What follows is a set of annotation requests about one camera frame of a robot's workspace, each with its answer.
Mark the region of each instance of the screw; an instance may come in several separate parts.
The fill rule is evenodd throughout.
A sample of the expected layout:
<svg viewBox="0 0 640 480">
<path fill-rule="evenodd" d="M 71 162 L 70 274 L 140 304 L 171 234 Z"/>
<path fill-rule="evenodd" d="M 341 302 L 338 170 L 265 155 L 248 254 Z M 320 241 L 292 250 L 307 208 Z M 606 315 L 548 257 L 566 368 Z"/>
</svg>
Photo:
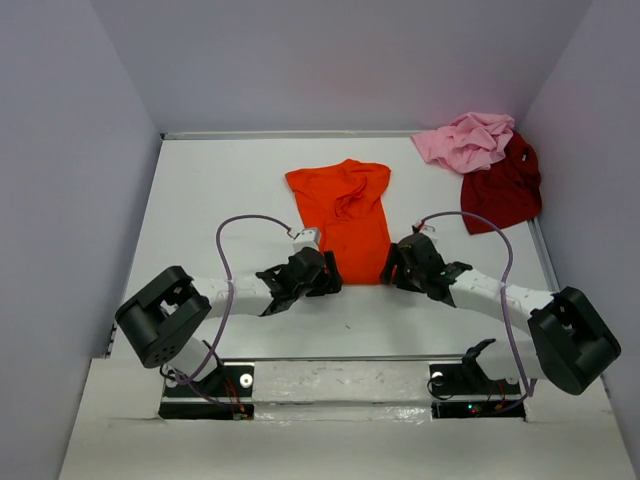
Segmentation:
<svg viewBox="0 0 640 480">
<path fill-rule="evenodd" d="M 253 385 L 253 377 L 248 373 L 242 374 L 240 376 L 240 386 L 242 388 L 249 388 L 251 385 Z"/>
<path fill-rule="evenodd" d="M 431 383 L 436 387 L 441 387 L 442 385 L 444 385 L 444 373 L 433 372 L 433 375 L 431 375 Z"/>
</svg>

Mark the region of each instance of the gray wall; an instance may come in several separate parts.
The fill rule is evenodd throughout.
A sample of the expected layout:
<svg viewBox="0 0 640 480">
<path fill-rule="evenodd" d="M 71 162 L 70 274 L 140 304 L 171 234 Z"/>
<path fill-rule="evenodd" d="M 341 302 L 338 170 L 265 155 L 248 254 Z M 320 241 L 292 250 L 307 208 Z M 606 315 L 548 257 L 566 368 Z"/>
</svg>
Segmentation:
<svg viewBox="0 0 640 480">
<path fill-rule="evenodd" d="M 159 138 L 86 0 L 0 14 L 0 478 L 57 478 Z"/>
<path fill-rule="evenodd" d="M 640 3 L 596 0 L 522 130 L 543 175 L 541 224 L 561 284 L 622 343 L 606 378 L 640 473 Z"/>
<path fill-rule="evenodd" d="M 520 119 L 588 0 L 92 0 L 161 131 Z"/>
</svg>

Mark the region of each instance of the crumpled fabric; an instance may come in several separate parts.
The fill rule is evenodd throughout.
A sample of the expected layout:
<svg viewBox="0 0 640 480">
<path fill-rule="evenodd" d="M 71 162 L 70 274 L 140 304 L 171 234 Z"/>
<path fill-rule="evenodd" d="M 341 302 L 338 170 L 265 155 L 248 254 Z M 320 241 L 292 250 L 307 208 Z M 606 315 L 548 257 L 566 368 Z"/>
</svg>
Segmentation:
<svg viewBox="0 0 640 480">
<path fill-rule="evenodd" d="M 320 251 L 333 251 L 347 285 L 375 285 L 391 246 L 381 195 L 391 170 L 348 159 L 285 175 L 304 226 L 322 233 Z"/>
<path fill-rule="evenodd" d="M 412 138 L 426 163 L 438 163 L 458 173 L 489 170 L 504 159 L 515 120 L 509 115 L 465 113 L 450 125 Z"/>
<path fill-rule="evenodd" d="M 460 208 L 507 228 L 540 213 L 540 172 L 536 151 L 518 132 L 505 148 L 506 158 L 490 170 L 464 176 Z M 463 217 L 470 234 L 492 231 L 491 227 Z"/>
</svg>

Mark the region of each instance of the pink cloth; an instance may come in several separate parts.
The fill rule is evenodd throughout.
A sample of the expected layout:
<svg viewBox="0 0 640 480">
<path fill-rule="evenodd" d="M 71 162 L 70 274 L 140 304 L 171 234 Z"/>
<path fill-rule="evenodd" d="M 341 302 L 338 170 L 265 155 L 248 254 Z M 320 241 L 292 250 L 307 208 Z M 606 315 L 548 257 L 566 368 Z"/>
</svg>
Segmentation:
<svg viewBox="0 0 640 480">
<path fill-rule="evenodd" d="M 505 157 L 515 120 L 509 115 L 465 113 L 451 125 L 411 137 L 427 163 L 458 173 L 489 170 Z"/>
</svg>

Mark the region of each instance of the orange cloth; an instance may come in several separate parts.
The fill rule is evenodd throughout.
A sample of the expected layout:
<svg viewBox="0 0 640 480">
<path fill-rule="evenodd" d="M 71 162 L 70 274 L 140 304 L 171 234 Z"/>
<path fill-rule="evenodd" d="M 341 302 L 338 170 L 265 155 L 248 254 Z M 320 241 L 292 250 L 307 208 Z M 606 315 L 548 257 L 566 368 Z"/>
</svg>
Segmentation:
<svg viewBox="0 0 640 480">
<path fill-rule="evenodd" d="M 305 227 L 322 232 L 320 250 L 332 250 L 344 283 L 380 283 L 391 240 L 380 196 L 391 170 L 345 160 L 285 175 Z"/>
</svg>

